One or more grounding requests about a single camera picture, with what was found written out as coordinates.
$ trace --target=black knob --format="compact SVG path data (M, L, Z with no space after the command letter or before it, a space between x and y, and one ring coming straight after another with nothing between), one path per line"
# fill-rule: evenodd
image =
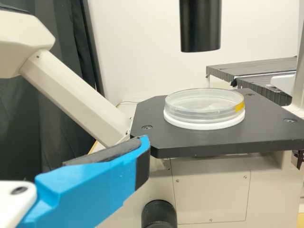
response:
M164 200L154 200L142 210L142 228L177 228L174 207Z

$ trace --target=black stage plate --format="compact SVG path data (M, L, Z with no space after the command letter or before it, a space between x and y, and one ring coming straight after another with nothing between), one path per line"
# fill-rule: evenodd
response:
M156 158L304 149L304 120L250 89L237 91L245 97L246 115L233 127L197 131L173 126L163 118L166 96L156 96L137 105L131 136L148 135Z

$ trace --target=blue plastic part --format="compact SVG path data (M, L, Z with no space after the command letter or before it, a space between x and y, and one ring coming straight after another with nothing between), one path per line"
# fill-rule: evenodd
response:
M35 178L38 199L19 228L95 227L135 192L136 159L141 146L112 161L64 166Z

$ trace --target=white panel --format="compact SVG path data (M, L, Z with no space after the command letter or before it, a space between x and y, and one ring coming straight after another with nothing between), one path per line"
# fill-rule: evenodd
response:
M171 161L178 224L245 220L250 171L235 171L225 162Z
M181 53L178 0L89 0L112 103L204 87L207 65L297 54L299 0L223 0L221 49Z
M20 194L11 194L20 187L25 187L26 190ZM35 203L36 198L36 187L31 182L0 181L0 227L16 227Z

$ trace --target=clear plastic dish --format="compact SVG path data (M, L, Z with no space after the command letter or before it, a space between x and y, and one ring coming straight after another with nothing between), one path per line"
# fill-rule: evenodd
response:
M182 90L166 97L164 118L175 126L194 130L230 127L245 118L244 97L234 90Z

